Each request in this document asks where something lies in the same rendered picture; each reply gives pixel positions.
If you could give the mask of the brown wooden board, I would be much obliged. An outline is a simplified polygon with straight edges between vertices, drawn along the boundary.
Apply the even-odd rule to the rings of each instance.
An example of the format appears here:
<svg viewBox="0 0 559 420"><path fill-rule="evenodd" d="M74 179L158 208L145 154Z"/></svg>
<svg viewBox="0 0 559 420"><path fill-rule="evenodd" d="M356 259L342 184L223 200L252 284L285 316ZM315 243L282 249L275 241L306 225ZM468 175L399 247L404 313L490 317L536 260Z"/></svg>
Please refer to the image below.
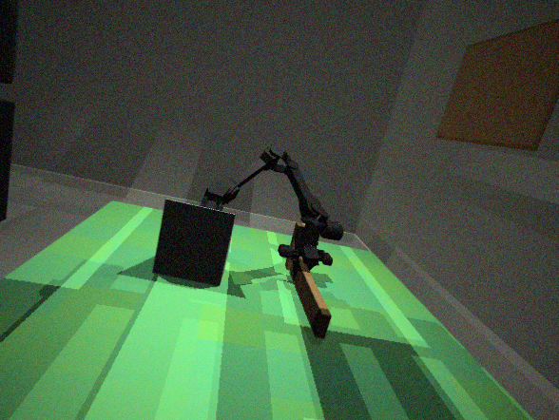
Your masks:
<svg viewBox="0 0 559 420"><path fill-rule="evenodd" d="M307 265L303 263L302 257L299 257L299 266L296 276L294 277L293 260L290 273L295 282L315 338L324 339L331 314Z"/></svg>

